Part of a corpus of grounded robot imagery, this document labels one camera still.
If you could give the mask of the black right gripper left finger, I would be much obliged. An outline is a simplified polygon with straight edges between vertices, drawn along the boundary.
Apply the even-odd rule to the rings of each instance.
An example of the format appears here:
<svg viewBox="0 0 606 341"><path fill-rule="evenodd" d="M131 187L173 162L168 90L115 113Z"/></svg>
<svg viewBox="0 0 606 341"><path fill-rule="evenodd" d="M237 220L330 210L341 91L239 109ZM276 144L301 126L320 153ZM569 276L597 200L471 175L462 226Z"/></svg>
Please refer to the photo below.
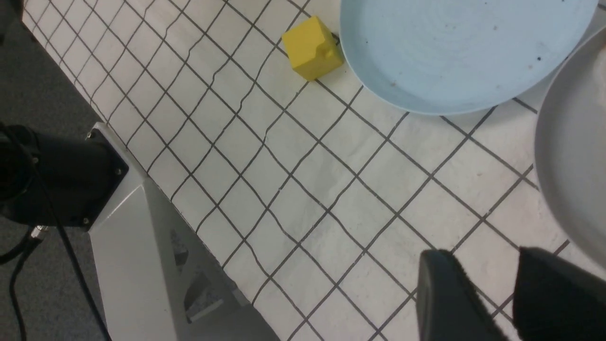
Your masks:
<svg viewBox="0 0 606 341"><path fill-rule="evenodd" d="M416 316L421 341L506 341L457 258L425 250L419 258Z"/></svg>

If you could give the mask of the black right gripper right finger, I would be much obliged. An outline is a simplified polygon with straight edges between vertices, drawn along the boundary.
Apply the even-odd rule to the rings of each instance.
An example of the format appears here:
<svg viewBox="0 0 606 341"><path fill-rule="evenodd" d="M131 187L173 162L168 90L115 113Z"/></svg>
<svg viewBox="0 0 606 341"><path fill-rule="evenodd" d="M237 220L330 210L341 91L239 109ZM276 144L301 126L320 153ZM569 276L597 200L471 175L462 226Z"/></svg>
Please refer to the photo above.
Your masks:
<svg viewBox="0 0 606 341"><path fill-rule="evenodd" d="M522 247L513 325L522 341L603 341L606 283L541 248Z"/></svg>

